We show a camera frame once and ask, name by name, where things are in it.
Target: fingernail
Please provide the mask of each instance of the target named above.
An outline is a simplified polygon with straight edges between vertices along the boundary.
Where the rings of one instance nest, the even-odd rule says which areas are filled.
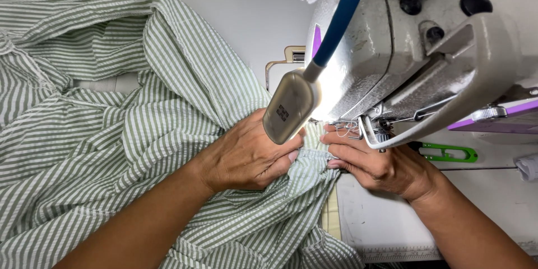
[[[297,159],[298,155],[299,155],[299,150],[294,150],[294,151],[288,153],[289,161],[291,163],[293,163],[293,161],[295,161],[295,159]]]

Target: green striped fabric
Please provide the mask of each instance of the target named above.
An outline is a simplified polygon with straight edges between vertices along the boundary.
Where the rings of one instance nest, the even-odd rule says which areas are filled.
[[[73,87],[138,72],[129,94]],[[0,0],[0,265],[50,268],[270,100],[179,0]],[[309,125],[289,173],[214,195],[162,268],[362,268],[317,222],[338,176]]]

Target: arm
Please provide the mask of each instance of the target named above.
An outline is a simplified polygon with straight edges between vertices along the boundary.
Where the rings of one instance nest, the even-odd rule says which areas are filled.
[[[364,140],[339,137],[333,126],[321,141],[366,189],[407,199],[452,269],[537,268],[537,264],[430,162],[407,146],[380,153]]]
[[[69,252],[54,268],[157,268],[191,218],[214,193],[263,189],[285,174],[302,145],[265,134],[257,110],[166,177]]]

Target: right hand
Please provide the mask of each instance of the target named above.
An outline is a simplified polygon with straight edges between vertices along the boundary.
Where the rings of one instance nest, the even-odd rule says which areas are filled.
[[[202,182],[217,193],[226,189],[264,189],[288,172],[303,145],[304,128],[282,145],[265,133],[262,118],[265,108],[239,121],[193,160]]]
[[[327,134],[322,143],[329,145],[329,152],[339,159],[330,160],[327,168],[343,168],[370,190],[385,190],[409,202],[431,196],[437,190],[435,180],[440,171],[423,156],[407,145],[387,149],[385,153],[368,147],[366,141],[352,140],[345,132],[336,132],[334,126],[325,125]]]

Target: industrial sewing machine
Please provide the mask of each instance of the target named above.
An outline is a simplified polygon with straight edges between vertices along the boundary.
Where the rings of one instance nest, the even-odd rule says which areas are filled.
[[[339,1],[315,4],[305,65]],[[500,103],[538,94],[536,16],[536,0],[360,0],[319,82],[313,83],[322,97],[311,116],[356,122],[358,135],[380,151],[470,114],[474,121],[502,119],[506,109]],[[294,135],[284,126],[283,114],[293,115],[289,107],[300,107],[302,101],[317,102],[305,98],[310,99],[297,91],[285,96],[277,91],[268,108],[271,119],[264,120],[272,139]],[[288,108],[281,106],[283,100]],[[310,116],[303,112],[298,116],[304,122]],[[388,131],[399,121],[420,123],[391,137]]]

